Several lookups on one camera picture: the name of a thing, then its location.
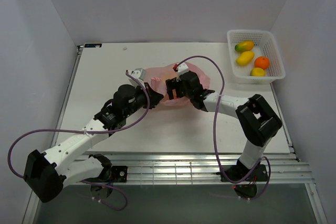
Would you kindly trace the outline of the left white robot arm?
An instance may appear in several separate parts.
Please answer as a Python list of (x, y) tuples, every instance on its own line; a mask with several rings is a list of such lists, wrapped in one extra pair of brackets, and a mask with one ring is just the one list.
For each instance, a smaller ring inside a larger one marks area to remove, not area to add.
[(121, 85), (83, 128), (83, 133), (74, 134), (43, 153), (34, 150), (28, 155), (24, 181), (42, 202), (51, 201), (63, 188), (82, 180), (95, 183), (112, 180), (112, 164), (105, 156), (95, 154), (82, 162), (75, 160), (108, 139), (114, 130), (124, 127), (126, 119), (133, 113), (141, 108), (151, 109), (164, 98), (148, 84), (145, 88)]

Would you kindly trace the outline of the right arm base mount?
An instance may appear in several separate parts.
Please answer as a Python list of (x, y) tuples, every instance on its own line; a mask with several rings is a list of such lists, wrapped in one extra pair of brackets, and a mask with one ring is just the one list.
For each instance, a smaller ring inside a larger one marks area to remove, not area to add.
[[(223, 169), (229, 179), (237, 181), (242, 179), (248, 172), (248, 169), (241, 168), (238, 165), (225, 165)], [(266, 182), (268, 179), (268, 173), (266, 166), (258, 164), (252, 173), (245, 179), (247, 182)]]

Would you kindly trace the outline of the fake orange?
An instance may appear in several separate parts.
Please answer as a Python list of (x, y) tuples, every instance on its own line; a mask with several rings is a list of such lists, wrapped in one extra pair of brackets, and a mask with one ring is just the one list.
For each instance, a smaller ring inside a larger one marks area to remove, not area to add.
[(267, 57), (258, 57), (254, 61), (254, 66), (266, 70), (270, 66), (270, 60)]

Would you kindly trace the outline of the pink plastic bag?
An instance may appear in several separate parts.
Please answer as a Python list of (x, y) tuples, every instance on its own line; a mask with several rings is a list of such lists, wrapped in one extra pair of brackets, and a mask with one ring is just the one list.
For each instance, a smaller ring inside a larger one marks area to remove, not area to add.
[[(200, 83), (203, 88), (208, 89), (211, 83), (210, 77), (208, 77), (198, 66), (191, 64), (189, 62), (185, 63), (189, 70), (195, 72), (200, 79)], [(169, 100), (167, 94), (167, 88), (165, 81), (168, 79), (173, 79), (176, 77), (176, 72), (173, 70), (174, 63), (167, 65), (165, 67), (155, 67), (147, 68), (144, 82), (147, 82), (149, 86), (157, 93), (160, 93), (164, 98), (160, 101), (160, 105), (164, 106), (185, 106), (190, 103), (189, 99), (186, 97), (177, 98), (176, 92), (173, 92), (174, 99)]]

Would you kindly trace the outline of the fake lemon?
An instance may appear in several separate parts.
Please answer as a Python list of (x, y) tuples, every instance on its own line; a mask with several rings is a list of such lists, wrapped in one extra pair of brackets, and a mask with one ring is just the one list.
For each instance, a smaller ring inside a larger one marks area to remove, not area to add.
[(252, 77), (264, 77), (266, 75), (266, 72), (263, 68), (253, 68), (250, 72), (250, 76)]

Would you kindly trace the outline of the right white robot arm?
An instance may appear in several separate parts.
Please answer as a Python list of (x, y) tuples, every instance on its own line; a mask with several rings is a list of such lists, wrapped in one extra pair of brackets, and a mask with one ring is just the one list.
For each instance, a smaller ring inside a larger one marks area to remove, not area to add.
[(260, 94), (251, 98), (231, 97), (214, 90), (205, 89), (196, 73), (188, 71), (178, 78), (167, 80), (169, 99), (188, 98), (199, 110), (224, 114), (236, 118), (247, 139), (244, 150), (236, 165), (224, 170), (220, 175), (226, 181), (238, 184), (256, 175), (264, 150), (270, 140), (282, 127), (282, 121)]

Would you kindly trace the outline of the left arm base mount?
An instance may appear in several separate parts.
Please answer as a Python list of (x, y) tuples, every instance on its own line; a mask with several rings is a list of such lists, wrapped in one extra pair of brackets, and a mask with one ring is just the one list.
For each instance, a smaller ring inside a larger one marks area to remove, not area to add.
[(89, 178), (90, 182), (95, 183), (125, 183), (127, 181), (128, 167), (115, 166), (102, 154), (89, 155), (89, 158), (97, 159), (103, 167), (100, 175), (95, 178)]

